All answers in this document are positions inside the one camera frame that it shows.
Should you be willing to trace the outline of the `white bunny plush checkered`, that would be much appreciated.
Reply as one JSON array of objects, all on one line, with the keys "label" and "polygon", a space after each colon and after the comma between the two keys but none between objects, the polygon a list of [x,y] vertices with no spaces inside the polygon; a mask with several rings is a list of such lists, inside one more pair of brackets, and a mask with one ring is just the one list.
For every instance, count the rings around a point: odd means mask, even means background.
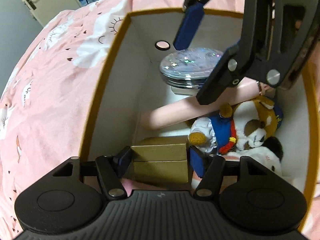
[{"label": "white bunny plush checkered", "polygon": [[282,177],[281,161],[283,148],[276,137],[269,137],[262,146],[240,152],[229,152],[223,157],[228,161],[239,161],[241,157],[249,156],[261,165],[264,165],[276,175]]}]

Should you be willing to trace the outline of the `pink cloud-print bedsheet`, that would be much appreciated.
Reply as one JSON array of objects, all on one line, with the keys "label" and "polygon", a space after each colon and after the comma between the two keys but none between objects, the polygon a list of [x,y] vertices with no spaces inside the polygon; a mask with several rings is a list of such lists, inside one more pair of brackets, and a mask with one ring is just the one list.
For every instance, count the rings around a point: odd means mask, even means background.
[{"label": "pink cloud-print bedsheet", "polygon": [[182,0],[100,0],[58,13],[33,40],[1,97],[1,239],[22,229],[14,201],[79,152],[98,75],[116,36],[112,18]]}]

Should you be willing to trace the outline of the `brown white dog plush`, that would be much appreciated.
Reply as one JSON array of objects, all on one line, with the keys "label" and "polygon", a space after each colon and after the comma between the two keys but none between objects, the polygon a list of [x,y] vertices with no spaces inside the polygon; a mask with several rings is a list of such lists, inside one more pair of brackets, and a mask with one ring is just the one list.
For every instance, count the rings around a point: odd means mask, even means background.
[{"label": "brown white dog plush", "polygon": [[257,148],[281,126],[282,109],[270,98],[258,96],[199,117],[191,126],[189,143],[204,154],[225,155]]}]

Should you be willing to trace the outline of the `pink selfie stick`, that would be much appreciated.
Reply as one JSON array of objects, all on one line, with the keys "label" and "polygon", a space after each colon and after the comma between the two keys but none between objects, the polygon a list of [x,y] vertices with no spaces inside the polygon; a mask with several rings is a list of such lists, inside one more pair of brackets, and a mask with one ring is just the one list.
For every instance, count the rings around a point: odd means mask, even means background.
[{"label": "pink selfie stick", "polygon": [[142,114],[139,123],[143,128],[157,130],[212,113],[225,103],[236,105],[273,92],[273,88],[262,82],[244,78],[240,85],[227,88],[213,103],[200,105],[195,96],[189,96]]}]

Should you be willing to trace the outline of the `round glitter compact mirror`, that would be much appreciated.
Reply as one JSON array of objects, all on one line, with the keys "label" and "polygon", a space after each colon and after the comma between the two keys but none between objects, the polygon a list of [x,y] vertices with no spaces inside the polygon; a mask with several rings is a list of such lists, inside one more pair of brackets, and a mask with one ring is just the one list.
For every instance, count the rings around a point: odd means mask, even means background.
[{"label": "round glitter compact mirror", "polygon": [[199,89],[219,62],[223,52],[210,48],[189,48],[167,55],[160,62],[163,81],[181,89]]}]

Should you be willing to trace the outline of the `white box with gold rim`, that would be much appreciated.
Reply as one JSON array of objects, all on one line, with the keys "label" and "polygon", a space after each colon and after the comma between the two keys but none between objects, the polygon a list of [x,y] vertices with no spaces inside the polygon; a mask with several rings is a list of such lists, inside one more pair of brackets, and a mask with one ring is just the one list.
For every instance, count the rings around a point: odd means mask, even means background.
[{"label": "white box with gold rim", "polygon": [[[146,131],[139,125],[143,113],[181,99],[160,76],[158,67],[166,52],[155,44],[172,42],[182,18],[179,8],[135,11],[124,18],[93,94],[79,152],[82,159],[114,155],[147,137],[188,134],[185,123],[157,131]],[[276,133],[284,150],[283,174],[304,193],[308,204],[315,192],[319,162],[316,71],[317,66],[307,62],[293,87],[276,93],[284,113]]]}]

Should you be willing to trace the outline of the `gold cube box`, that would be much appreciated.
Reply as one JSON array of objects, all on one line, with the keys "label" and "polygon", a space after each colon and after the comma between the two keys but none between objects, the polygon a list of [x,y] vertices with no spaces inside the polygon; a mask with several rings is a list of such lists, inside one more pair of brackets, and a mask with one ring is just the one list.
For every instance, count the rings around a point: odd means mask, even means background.
[{"label": "gold cube box", "polygon": [[187,136],[146,138],[131,149],[127,178],[158,185],[189,181]]}]

